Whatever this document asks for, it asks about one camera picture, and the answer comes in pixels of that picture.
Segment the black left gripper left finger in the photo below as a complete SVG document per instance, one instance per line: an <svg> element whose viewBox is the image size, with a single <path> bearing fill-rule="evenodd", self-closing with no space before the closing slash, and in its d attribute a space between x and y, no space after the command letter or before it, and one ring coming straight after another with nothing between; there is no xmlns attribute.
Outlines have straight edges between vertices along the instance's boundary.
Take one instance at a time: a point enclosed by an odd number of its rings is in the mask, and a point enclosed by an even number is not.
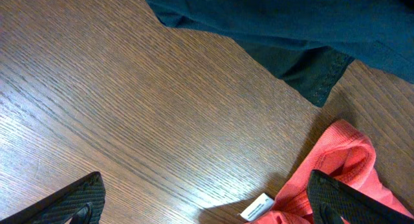
<svg viewBox="0 0 414 224"><path fill-rule="evenodd" d="M29 207L1 220L1 224L95 223L105 205L100 172L91 172Z"/></svg>

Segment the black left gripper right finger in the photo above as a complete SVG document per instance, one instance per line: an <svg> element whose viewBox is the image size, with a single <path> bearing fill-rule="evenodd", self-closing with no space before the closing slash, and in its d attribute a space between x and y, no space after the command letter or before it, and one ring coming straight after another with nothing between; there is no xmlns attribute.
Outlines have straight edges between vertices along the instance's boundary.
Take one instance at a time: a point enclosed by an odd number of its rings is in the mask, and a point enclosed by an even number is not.
<svg viewBox="0 0 414 224"><path fill-rule="evenodd" d="M310 173L307 196L314 224L413 224L413 218L371 199L319 170Z"/></svg>

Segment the orange red printed t-shirt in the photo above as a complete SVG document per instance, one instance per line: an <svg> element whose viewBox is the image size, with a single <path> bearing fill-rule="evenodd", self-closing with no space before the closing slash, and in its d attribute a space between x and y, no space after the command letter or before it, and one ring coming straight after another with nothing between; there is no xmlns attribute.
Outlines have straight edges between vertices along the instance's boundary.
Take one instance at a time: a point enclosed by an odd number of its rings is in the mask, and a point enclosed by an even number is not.
<svg viewBox="0 0 414 224"><path fill-rule="evenodd" d="M312 170L339 180L408 217L413 215L379 180L374 168L376 152L369 137L345 120L332 123L318 139L292 177L276 195L269 211L253 224L313 223L306 193Z"/></svg>

